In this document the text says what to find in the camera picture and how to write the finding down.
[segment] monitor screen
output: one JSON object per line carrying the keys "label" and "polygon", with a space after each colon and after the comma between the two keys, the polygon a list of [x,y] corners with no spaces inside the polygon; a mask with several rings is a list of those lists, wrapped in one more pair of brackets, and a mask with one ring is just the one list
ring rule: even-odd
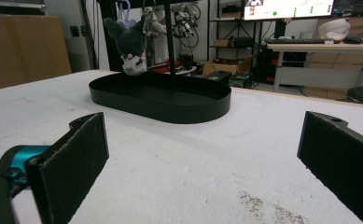
{"label": "monitor screen", "polygon": [[265,21],[330,16],[332,4],[333,0],[245,0],[244,20]]}
{"label": "monitor screen", "polygon": [[363,0],[335,0],[332,12],[339,16],[363,16]]}

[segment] textured gripper pad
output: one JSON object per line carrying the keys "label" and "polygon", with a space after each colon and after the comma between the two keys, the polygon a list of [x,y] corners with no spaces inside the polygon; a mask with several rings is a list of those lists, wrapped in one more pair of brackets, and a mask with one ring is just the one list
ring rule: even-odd
{"label": "textured gripper pad", "polygon": [[347,122],[306,112],[298,157],[363,221],[363,136]]}
{"label": "textured gripper pad", "polygon": [[104,116],[86,116],[43,154],[25,163],[43,223],[67,223],[108,159]]}

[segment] white table surface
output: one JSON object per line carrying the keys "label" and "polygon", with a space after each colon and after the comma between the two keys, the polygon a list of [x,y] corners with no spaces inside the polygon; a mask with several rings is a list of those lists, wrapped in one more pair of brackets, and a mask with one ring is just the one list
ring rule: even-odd
{"label": "white table surface", "polygon": [[[105,113],[110,158],[71,223],[361,223],[297,158],[305,111],[363,134],[363,105],[232,89],[230,112],[172,124],[96,105],[87,71],[0,90],[0,157]],[[31,191],[13,200],[39,223]]]}

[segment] stuffed toy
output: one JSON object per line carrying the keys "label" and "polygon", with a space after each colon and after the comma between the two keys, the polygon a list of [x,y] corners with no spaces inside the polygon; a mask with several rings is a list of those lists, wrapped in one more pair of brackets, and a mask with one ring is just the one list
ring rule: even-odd
{"label": "stuffed toy", "polygon": [[350,27],[349,18],[342,18],[322,24],[318,33],[321,39],[343,40],[349,35]]}
{"label": "stuffed toy", "polygon": [[248,7],[256,7],[256,6],[262,6],[262,2],[260,0],[249,0],[247,2]]}
{"label": "stuffed toy", "polygon": [[113,21],[104,19],[108,34],[115,39],[120,58],[123,60],[123,71],[129,76],[139,76],[147,70],[144,51],[147,38],[143,33],[145,16],[139,22]]}

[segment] black plastic tray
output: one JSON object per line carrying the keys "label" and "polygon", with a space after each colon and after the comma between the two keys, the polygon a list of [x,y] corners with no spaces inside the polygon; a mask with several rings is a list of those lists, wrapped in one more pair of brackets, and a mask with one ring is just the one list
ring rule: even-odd
{"label": "black plastic tray", "polygon": [[170,123],[206,122],[230,110],[230,87],[198,77],[119,73],[97,78],[89,87],[98,105]]}

